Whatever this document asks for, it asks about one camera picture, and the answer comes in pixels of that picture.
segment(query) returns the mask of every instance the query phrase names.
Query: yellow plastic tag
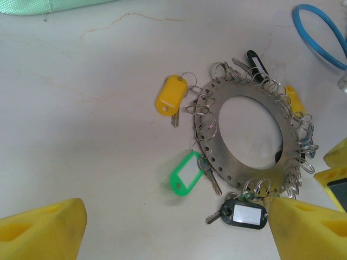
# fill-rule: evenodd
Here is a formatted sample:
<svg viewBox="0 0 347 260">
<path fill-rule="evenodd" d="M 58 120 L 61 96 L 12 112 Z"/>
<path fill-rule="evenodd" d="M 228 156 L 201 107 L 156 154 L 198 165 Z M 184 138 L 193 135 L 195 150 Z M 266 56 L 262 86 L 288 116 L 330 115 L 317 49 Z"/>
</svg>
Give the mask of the yellow plastic tag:
<svg viewBox="0 0 347 260">
<path fill-rule="evenodd" d="M 169 76 L 156 101 L 159 113 L 162 115 L 176 114 L 187 88 L 188 84 L 184 78 L 179 75 Z"/>
<path fill-rule="evenodd" d="M 295 114 L 296 112 L 302 112 L 303 114 L 305 114 L 305 108 L 303 104 L 301 103 L 299 95 L 295 91 L 295 89 L 292 86 L 286 86 L 286 90 L 287 90 L 287 95 L 292 100 L 291 108 L 293 113 Z"/>
</svg>

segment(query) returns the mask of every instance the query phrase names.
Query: blue wire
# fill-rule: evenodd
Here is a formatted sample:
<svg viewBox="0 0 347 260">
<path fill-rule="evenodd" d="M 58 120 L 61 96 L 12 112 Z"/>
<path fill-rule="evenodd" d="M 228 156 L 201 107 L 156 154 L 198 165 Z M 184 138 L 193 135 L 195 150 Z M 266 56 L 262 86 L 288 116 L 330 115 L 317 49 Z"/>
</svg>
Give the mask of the blue wire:
<svg viewBox="0 0 347 260">
<path fill-rule="evenodd" d="M 324 50 L 312 37 L 306 32 L 306 30 L 303 27 L 303 24 L 300 20 L 299 11 L 300 10 L 308 10 L 313 12 L 314 14 L 318 15 L 320 18 L 322 18 L 331 28 L 333 33 L 336 35 L 338 41 L 341 44 L 341 47 L 343 51 L 345 52 L 345 56 L 347 57 L 347 42 L 346 39 L 343 37 L 342 33 L 339 31 L 337 26 L 334 24 L 332 19 L 329 18 L 328 15 L 326 15 L 323 11 L 318 9 L 315 6 L 309 5 L 309 4 L 299 4 L 297 7 L 293 10 L 293 20 L 294 25 L 302 37 L 302 39 L 311 46 L 320 56 L 322 56 L 324 59 L 329 61 L 331 64 L 333 64 L 335 67 L 341 69 L 341 70 L 347 70 L 347 65 L 343 64 L 341 61 L 338 61 L 336 58 L 331 56 L 326 50 Z"/>
</svg>

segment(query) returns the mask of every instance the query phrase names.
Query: crack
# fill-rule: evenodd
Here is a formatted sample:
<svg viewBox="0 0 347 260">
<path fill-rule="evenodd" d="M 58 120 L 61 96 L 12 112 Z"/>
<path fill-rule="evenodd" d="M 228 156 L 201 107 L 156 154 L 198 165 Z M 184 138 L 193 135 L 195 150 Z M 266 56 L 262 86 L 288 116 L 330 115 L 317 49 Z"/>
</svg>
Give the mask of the crack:
<svg viewBox="0 0 347 260">
<path fill-rule="evenodd" d="M 279 27 L 279 28 L 283 28 L 283 29 L 289 29 L 289 28 L 294 27 L 294 24 L 293 24 L 293 25 L 289 25 L 289 26 L 283 26 L 283 25 L 276 25 L 276 24 L 274 24 L 273 26 L 271 26 L 271 28 L 270 28 L 270 33 L 268 34 L 268 37 L 270 38 L 269 44 L 268 44 L 267 47 L 263 50 L 263 52 L 262 52 L 262 54 L 261 54 L 261 56 L 260 56 L 261 59 L 263 58 L 263 56 L 265 55 L 266 51 L 267 51 L 267 50 L 270 48 L 270 46 L 271 46 L 271 42 L 272 42 L 271 35 L 272 35 L 272 33 L 273 33 L 273 28 L 275 28 L 275 27 Z"/>
<path fill-rule="evenodd" d="M 126 17 L 126 16 L 131 16 L 131 15 L 138 15 L 138 16 L 141 16 L 141 17 L 144 17 L 144 18 L 147 18 L 147 19 L 151 19 L 151 20 L 157 21 L 157 22 L 164 22 L 164 21 L 181 22 L 181 21 L 184 21 L 184 19 L 173 19 L 173 18 L 158 19 L 158 18 L 146 16 L 146 15 L 143 15 L 143 14 L 139 14 L 139 13 L 137 13 L 137 12 L 132 12 L 132 13 L 129 12 L 129 13 L 127 13 L 127 14 L 122 15 L 122 16 L 119 17 L 117 20 L 113 21 L 113 23 L 111 23 L 109 26 L 102 27 L 102 28 L 94 28 L 94 29 L 89 29 L 89 30 L 87 30 L 86 32 L 84 32 L 84 33 L 79 37 L 79 39 L 82 40 L 86 34 L 92 33 L 92 32 L 94 32 L 94 31 L 106 30 L 106 29 L 112 27 L 114 24 L 120 22 L 120 20 L 122 20 L 124 17 Z"/>
</svg>

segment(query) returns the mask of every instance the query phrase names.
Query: key fob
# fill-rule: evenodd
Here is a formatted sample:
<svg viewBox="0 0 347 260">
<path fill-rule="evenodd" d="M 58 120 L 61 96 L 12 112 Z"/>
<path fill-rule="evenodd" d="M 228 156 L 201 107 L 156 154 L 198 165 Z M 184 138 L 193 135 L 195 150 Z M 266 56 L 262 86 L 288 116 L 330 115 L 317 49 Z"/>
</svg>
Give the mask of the key fob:
<svg viewBox="0 0 347 260">
<path fill-rule="evenodd" d="M 262 229 L 267 222 L 267 211 L 259 205 L 239 200 L 227 200 L 221 207 L 222 219 L 231 226 Z"/>
</svg>

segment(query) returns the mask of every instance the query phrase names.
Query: table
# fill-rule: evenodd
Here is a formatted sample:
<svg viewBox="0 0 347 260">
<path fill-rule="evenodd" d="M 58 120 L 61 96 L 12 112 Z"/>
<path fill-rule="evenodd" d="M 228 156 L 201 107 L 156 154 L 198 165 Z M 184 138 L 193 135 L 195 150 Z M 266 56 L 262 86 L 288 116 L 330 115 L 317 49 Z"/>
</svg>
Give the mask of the table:
<svg viewBox="0 0 347 260">
<path fill-rule="evenodd" d="M 345 30 L 338 0 L 308 2 Z M 115 1 L 0 15 L 0 217 L 78 197 L 88 213 L 78 259 L 279 259 L 268 225 L 204 223 L 223 201 L 207 178 L 185 198 L 173 194 L 168 179 L 193 143 L 192 117 L 181 112 L 174 129 L 154 102 L 168 75 L 194 72 L 203 86 L 213 62 L 246 62 L 253 49 L 313 115 L 320 149 L 311 162 L 317 172 L 327 169 L 323 155 L 346 136 L 342 72 L 299 37 L 291 18 L 299 3 Z M 302 20 L 344 59 L 323 21 L 305 11 Z M 233 190 L 217 180 L 224 193 Z M 305 172 L 298 199 L 336 208 Z"/>
</svg>

